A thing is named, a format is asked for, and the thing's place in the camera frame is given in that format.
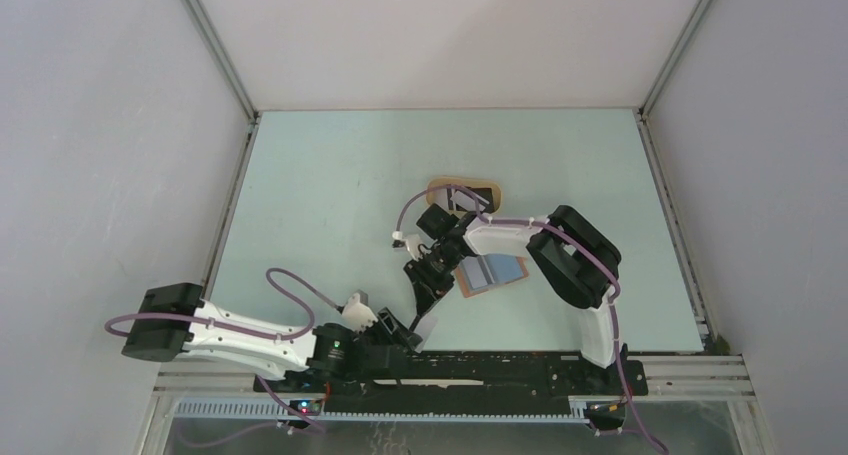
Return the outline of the white card black stripe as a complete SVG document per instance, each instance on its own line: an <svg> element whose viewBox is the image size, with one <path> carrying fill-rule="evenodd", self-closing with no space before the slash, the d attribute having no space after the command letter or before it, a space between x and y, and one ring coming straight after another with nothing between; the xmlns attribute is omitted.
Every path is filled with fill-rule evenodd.
<svg viewBox="0 0 848 455"><path fill-rule="evenodd" d="M419 341L416 345L416 350L421 351L424 349L427 340L431 336L434 328L438 323L438 317L434 314L427 314L423 317L420 317L416 320L415 327L413 329L413 333L418 337Z"/></svg>

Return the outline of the brown leather card holder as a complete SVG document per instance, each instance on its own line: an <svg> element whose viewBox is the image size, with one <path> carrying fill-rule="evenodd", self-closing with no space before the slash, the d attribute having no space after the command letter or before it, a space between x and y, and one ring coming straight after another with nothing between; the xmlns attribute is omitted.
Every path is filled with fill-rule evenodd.
<svg viewBox="0 0 848 455"><path fill-rule="evenodd" d="M484 256L487 258L488 264L493 272L496 282L488 290L482 291L481 293L477 293L472 296L468 296L464 292L464 280L462 279L462 275L459 272L458 266L454 271L454 277L464 298L471 298L476 295L495 290L502 286L524 280L529 276L529 272L525 266L525 261L523 258L504 254L489 254L480 256Z"/></svg>

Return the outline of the beige oval card tray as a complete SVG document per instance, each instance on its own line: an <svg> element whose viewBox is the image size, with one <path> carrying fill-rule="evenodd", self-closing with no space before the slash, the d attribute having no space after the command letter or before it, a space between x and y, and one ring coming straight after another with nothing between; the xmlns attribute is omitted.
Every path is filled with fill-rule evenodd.
<svg viewBox="0 0 848 455"><path fill-rule="evenodd" d="M437 177L432 179L425 195L428 204L436 204L454 214L475 211L479 207L487 214L497 213L501 208L503 193L494 181L463 177Z"/></svg>

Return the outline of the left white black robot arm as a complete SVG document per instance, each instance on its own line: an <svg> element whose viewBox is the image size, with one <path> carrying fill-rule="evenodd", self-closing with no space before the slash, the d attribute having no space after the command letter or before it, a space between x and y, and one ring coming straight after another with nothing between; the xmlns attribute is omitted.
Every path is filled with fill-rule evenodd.
<svg viewBox="0 0 848 455"><path fill-rule="evenodd" d="M149 290L132 318L123 355L158 363L179 356L227 362L299 392L315 378L393 378L423 343L390 310L373 311L361 291L339 308L340 323L312 327L241 316L204 300L201 291L188 283Z"/></svg>

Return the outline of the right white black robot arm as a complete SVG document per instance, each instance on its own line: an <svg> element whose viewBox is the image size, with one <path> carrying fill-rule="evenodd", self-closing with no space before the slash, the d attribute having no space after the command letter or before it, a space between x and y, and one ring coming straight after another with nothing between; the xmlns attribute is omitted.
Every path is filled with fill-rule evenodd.
<svg viewBox="0 0 848 455"><path fill-rule="evenodd" d="M559 206L540 219L508 219L488 213L453 215L436 204L419 217L417 227L432 243L401 230L392 245L404 248L417 321L452 290L454 272L466 259L509 255L535 263L554 293L577 312L581 330L581 367L585 386L606 393L622 378L621 352L612 306L620 294L618 248L577 210Z"/></svg>

